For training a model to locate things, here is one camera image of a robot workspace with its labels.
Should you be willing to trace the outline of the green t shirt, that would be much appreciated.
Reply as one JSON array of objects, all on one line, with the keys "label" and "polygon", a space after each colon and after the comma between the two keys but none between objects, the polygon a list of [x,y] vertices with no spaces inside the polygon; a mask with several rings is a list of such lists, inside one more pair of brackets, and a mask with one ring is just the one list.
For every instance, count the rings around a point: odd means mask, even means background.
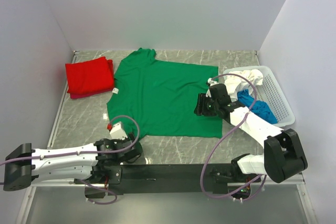
[{"label": "green t shirt", "polygon": [[206,82],[218,67],[162,61],[153,49],[138,49],[122,59],[107,103],[110,119],[118,116],[127,132],[140,137],[222,135],[222,119],[197,116],[194,109]]}]

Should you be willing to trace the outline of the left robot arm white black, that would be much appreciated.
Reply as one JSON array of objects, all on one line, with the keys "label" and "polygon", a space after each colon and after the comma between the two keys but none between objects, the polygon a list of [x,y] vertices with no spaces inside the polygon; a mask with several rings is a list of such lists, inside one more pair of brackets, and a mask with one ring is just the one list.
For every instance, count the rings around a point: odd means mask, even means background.
[{"label": "left robot arm white black", "polygon": [[98,184],[116,180],[118,167],[143,153],[130,133],[124,139],[103,138],[84,146],[54,150],[22,144],[5,158],[4,191],[17,191],[47,180],[74,179]]}]

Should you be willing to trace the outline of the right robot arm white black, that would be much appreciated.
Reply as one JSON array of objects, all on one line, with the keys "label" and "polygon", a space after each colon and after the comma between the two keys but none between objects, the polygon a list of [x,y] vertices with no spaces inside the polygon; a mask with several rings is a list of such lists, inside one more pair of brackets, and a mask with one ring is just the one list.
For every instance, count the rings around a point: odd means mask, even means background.
[{"label": "right robot arm white black", "polygon": [[261,155],[244,154],[231,161],[228,177],[235,181],[241,182],[249,174],[256,174],[281,183],[308,168],[298,133],[274,126],[241,102],[231,101],[224,84],[212,84],[206,93],[200,93],[194,113],[217,116],[238,126],[263,148]]}]

